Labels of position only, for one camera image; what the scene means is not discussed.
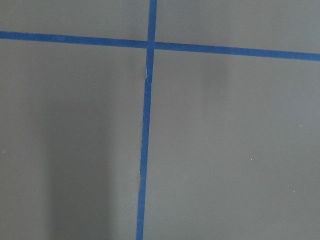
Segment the brown paper table cover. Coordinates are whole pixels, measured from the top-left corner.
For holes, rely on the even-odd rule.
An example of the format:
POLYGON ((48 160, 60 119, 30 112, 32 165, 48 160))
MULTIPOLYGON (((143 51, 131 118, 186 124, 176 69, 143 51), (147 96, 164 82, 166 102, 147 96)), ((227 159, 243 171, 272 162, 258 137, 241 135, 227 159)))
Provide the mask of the brown paper table cover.
POLYGON ((317 0, 3 0, 3 240, 317 240, 317 0))

